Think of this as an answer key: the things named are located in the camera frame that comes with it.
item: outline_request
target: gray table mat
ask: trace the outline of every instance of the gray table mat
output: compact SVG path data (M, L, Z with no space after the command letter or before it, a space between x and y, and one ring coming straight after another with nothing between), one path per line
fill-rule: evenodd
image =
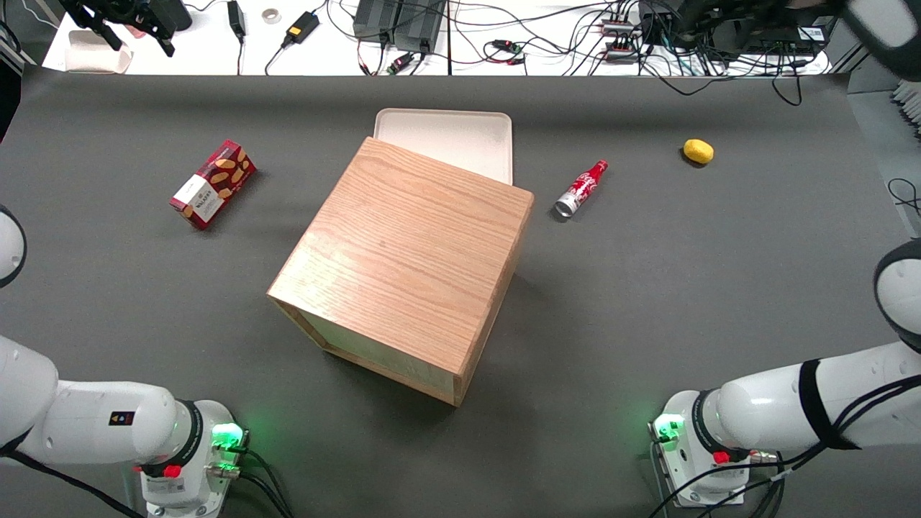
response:
M297 516L642 518L658 500L645 423L670 395L895 338L871 278L904 229L843 81L802 87L793 108L759 80L684 98L651 78L33 71L0 146L0 202L29 235L0 329L63 379L226 404ZM385 107L508 113L516 184L537 198L457 410L322 353L264 297ZM691 137L716 148L704 169L678 157ZM225 138L261 172L195 231L168 201ZM598 159L600 188L556 221ZM825 453L780 515L915 516L919 460ZM113 466L66 471L122 494ZM0 477L4 515L114 516L25 469ZM226 517L274 516L246 483L232 493Z

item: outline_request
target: yellow sponge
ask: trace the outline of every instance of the yellow sponge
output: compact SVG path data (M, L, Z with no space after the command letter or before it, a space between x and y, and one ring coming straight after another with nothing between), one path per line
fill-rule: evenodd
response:
M713 159L713 146L692 138L684 143L684 156L698 164L707 164Z

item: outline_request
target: white tray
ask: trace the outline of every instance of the white tray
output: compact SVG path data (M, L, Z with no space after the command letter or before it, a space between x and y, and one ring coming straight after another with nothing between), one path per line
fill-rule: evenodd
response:
M512 120L504 113L386 108L374 137L512 184Z

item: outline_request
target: white table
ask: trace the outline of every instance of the white table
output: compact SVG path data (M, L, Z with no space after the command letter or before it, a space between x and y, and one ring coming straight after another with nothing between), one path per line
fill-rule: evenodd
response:
M284 37L285 30L288 26L299 17L305 10L315 8L321 0L313 0L308 3L298 0L239 0L240 7L243 9L246 18L247 38L246 47L243 54L243 75L262 75L266 63L278 50L278 46ZM195 6L203 7L207 4L205 0L186 0ZM564 0L563 2L553 2L553 0L494 0L493 5L502 6L514 13L518 18L532 18L559 11L567 6L583 6L585 2L576 0ZM330 2L326 7L317 11L320 17L321 25L314 30L312 34L300 45L294 45L285 50L281 56L275 60L270 69L273 76L362 76L357 65L356 50L358 44L355 39L350 39L339 31L334 25L352 33L352 19L345 13L355 13L357 0L344 0L342 7L336 2ZM282 15L282 20L274 25L268 25L262 21L262 12L266 8L275 8ZM572 11L545 18L532 22L526 22L528 29L540 34L541 36L553 41L561 47L569 47L570 36L577 21L586 13L592 10L603 9L603 3L598 6L581 7ZM479 60L478 53L482 52L485 42L492 40L512 40L526 41L532 35L528 31L514 22L514 20L500 11L490 8L472 6L469 4L458 4L452 2L451 8L451 47L453 59L461 62L471 62ZM194 75L194 76L221 76L235 75L237 73L237 55L239 44L227 24L227 6L221 0L213 4L204 12L198 12L189 9L192 15L192 26L176 34L173 37L173 45L176 52L173 57L167 57L157 43L150 37L145 36L138 40L123 26L113 26L115 33L122 38L122 41L134 51L134 59L128 67L127 74L136 75ZM639 22L639 8L636 2L633 2L629 8L629 21L631 23ZM589 23L595 15L583 19L583 24ZM507 25L479 27L467 24L484 24L509 22ZM458 28L463 31L472 42L467 42ZM43 65L56 70L65 70L64 51L68 45L68 34L77 27L70 17L66 17L58 29L58 33L52 42ZM441 36L438 39L436 53L445 56L448 51L447 20L442 20ZM550 49L546 42L536 41L536 43L545 49ZM377 65L379 60L379 44L375 42L364 42L360 45L361 53L365 62L372 69ZM577 47L580 53L596 54L603 49L603 41L600 30L591 28L589 35ZM383 67L386 67L391 61L404 54L403 51L390 47L385 52ZM572 55L559 56L551 55L539 50L536 47L529 46L525 50L527 54L527 72L531 76L560 76L572 63ZM656 47L653 54L662 57L650 58L646 60L647 67L654 68L658 74L663 76L678 76L680 71L685 75L691 75L692 70L695 75L702 76L704 65L692 58L684 58L683 65L678 63L670 53L666 52L663 47ZM750 59L761 59L768 64L776 64L776 56L762 58L759 55L748 56ZM811 58L811 56L800 56L800 58ZM578 56L576 63L582 60L582 55ZM582 65L577 70L577 75L584 76L594 68L591 60ZM799 74L813 75L820 74L829 67L827 56L820 53L819 57L809 65L801 67ZM636 76L639 66L637 64L610 65L601 64L594 75L596 76ZM723 65L713 65L710 67L712 74L722 71ZM755 67L753 73L757 74L760 67ZM752 71L751 65L730 64L729 75L745 75ZM417 75L423 76L444 76L448 72L447 59L437 55L429 55L425 62L419 67ZM522 65L504 65L493 63L479 63L476 65L461 65L455 63L453 73L458 76L524 76L525 67ZM652 73L644 68L641 72L644 76ZM792 74L792 70L787 68L785 74Z

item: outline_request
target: wooden cube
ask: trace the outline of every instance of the wooden cube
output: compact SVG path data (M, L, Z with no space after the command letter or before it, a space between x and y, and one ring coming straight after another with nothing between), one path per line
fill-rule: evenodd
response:
M533 202L368 138L267 295L324 350L459 406Z

